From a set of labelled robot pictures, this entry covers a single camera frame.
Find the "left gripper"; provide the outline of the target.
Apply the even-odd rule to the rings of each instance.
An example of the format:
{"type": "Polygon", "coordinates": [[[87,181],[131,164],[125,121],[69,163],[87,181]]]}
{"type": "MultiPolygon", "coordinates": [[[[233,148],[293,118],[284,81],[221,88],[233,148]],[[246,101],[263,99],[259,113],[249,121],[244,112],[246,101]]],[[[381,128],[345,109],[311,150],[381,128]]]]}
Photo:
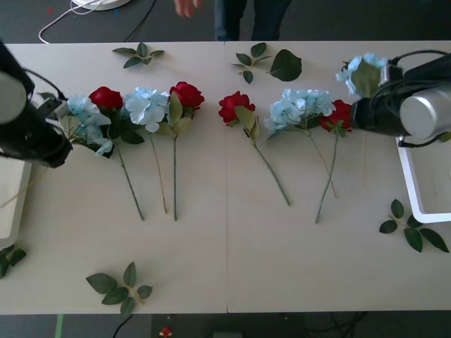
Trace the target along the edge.
{"type": "Polygon", "coordinates": [[[44,146],[41,149],[31,149],[22,157],[23,161],[37,163],[49,168],[57,168],[66,162],[73,150],[67,139],[62,139],[56,146],[44,146]]]}

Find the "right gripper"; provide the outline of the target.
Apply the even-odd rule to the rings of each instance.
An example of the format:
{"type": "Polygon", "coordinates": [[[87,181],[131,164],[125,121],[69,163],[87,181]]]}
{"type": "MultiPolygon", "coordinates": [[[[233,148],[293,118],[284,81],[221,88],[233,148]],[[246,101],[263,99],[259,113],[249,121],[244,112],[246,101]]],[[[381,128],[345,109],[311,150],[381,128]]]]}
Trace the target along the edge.
{"type": "Polygon", "coordinates": [[[362,98],[351,105],[351,121],[354,128],[360,130],[372,130],[372,115],[370,99],[362,98]]]}

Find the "person's hand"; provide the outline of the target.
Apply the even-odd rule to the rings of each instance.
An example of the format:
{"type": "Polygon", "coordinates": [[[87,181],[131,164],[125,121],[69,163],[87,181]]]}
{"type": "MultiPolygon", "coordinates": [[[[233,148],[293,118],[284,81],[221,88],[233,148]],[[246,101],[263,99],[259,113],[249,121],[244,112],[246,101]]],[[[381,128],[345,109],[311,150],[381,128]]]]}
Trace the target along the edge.
{"type": "Polygon", "coordinates": [[[202,6],[202,0],[175,0],[175,12],[182,18],[191,18],[202,6]]]}

